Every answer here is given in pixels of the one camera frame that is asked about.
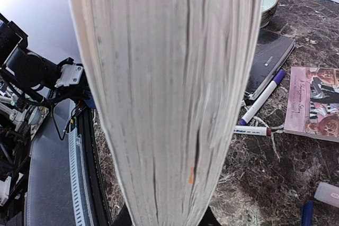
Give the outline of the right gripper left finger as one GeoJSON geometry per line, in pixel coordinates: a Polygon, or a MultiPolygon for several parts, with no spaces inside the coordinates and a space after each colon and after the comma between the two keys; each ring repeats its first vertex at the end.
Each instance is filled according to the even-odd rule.
{"type": "Polygon", "coordinates": [[[110,224],[110,226],[132,226],[132,220],[127,206],[124,204],[116,219],[110,224]]]}

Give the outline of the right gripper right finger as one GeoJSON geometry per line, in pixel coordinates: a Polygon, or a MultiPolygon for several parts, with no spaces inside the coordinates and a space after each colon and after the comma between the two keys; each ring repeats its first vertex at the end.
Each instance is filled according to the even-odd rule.
{"type": "Polygon", "coordinates": [[[202,218],[202,226],[221,226],[210,207],[208,207],[202,218]]]}

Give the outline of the pink illustrated paperback book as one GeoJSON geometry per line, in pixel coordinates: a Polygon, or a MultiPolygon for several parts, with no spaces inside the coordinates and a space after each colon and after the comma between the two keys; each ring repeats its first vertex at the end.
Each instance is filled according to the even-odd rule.
{"type": "Polygon", "coordinates": [[[283,131],[338,142],[337,68],[291,68],[283,131]]]}

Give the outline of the orange green paperback book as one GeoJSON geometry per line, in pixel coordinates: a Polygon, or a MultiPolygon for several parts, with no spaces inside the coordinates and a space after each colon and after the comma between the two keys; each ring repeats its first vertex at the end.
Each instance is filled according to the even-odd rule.
{"type": "Polygon", "coordinates": [[[262,0],[70,0],[133,225],[198,225],[238,118],[262,0]]]}

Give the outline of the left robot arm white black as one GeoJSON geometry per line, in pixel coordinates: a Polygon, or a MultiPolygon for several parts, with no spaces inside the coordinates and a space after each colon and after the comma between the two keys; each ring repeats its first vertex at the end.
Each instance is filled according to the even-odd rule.
{"type": "Polygon", "coordinates": [[[28,35],[1,16],[1,210],[25,190],[29,149],[45,117],[66,99],[83,105],[89,97],[82,64],[35,53],[28,35]]]}

